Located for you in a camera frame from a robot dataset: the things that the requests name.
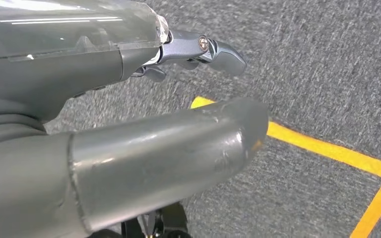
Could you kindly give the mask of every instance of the yellow line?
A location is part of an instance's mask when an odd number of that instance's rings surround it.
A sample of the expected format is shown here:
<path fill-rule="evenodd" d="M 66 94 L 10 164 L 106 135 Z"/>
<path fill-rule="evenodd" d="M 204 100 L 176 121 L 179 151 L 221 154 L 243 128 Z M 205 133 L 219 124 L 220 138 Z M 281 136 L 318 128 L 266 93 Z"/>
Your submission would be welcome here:
<path fill-rule="evenodd" d="M 196 97 L 190 107 L 198 108 L 211 103 L 214 103 L 214 101 L 203 97 Z M 314 139 L 271 121 L 269 122 L 267 135 L 381 177 L 381 161 L 370 156 Z M 367 237 L 380 217 L 381 188 L 368 206 L 351 237 Z"/>
<path fill-rule="evenodd" d="M 366 238 L 372 232 L 374 224 L 381 218 L 381 188 L 351 233 L 351 238 Z"/>

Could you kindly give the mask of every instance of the gray carpet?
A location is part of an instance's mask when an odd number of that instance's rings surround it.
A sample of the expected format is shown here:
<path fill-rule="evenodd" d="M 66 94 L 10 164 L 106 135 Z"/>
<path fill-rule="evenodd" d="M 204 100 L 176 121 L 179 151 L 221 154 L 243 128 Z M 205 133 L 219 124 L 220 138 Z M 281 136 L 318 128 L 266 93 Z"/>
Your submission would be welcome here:
<path fill-rule="evenodd" d="M 208 33 L 249 62 L 230 77 L 166 69 L 70 100 L 49 132 L 253 97 L 293 130 L 381 159 L 381 0 L 147 0 L 172 28 Z M 381 178 L 269 138 L 244 173 L 184 201 L 195 237 L 347 237 Z M 373 230 L 381 236 L 381 220 Z"/>

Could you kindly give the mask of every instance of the lever pivot bolt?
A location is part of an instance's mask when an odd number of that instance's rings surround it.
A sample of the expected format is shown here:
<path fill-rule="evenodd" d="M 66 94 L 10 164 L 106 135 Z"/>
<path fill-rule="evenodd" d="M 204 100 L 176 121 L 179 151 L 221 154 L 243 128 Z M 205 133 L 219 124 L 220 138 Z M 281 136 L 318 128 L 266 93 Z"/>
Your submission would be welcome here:
<path fill-rule="evenodd" d="M 208 45 L 209 45 L 208 39 L 205 36 L 201 36 L 199 38 L 199 47 L 201 47 L 203 51 L 206 51 L 208 49 Z"/>

